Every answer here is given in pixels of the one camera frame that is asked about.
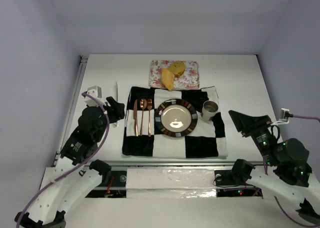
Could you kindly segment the stainless steel serving tongs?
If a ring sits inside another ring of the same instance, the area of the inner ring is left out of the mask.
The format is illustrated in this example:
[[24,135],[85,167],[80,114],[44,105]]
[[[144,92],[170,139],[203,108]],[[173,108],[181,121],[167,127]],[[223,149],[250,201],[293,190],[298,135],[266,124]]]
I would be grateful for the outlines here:
[[[117,81],[115,82],[115,101],[118,102],[119,100],[119,92],[118,92],[118,83]],[[116,121],[114,124],[114,127],[117,128],[118,127],[118,121]]]

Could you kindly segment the long bread piece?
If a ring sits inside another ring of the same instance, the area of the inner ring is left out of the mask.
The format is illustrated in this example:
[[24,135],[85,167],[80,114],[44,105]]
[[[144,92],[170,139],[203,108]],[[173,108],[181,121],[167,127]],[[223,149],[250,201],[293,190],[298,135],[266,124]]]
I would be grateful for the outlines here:
[[171,91],[174,86],[175,75],[170,72],[168,69],[164,68],[161,72],[161,82],[165,86],[166,89]]

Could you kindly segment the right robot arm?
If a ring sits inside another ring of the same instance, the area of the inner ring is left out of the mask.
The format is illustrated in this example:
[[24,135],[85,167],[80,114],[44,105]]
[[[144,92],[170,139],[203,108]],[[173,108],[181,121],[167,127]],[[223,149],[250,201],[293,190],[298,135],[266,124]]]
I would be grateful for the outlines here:
[[274,199],[290,201],[299,217],[307,222],[306,228],[320,226],[320,214],[304,196],[305,192],[315,195],[315,201],[320,200],[319,194],[312,190],[309,179],[313,170],[308,164],[310,152],[296,138],[279,141],[279,135],[274,135],[273,129],[286,125],[292,114],[289,109],[281,110],[280,119],[272,122],[268,115],[249,116],[234,110],[229,115],[236,130],[243,137],[251,137],[263,160],[263,171],[257,169],[245,159],[237,159],[230,170],[216,171],[213,185],[220,190],[243,190],[246,185],[257,190],[268,190]]

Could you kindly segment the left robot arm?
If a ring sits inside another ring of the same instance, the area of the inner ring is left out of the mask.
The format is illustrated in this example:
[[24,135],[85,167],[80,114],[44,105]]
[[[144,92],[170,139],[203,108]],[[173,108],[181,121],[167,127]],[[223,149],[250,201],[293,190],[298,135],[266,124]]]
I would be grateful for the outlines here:
[[101,183],[111,180],[112,167],[93,157],[107,139],[110,124],[125,117],[125,105],[83,93],[86,108],[60,151],[50,181],[15,217],[20,228],[64,228],[73,210]]

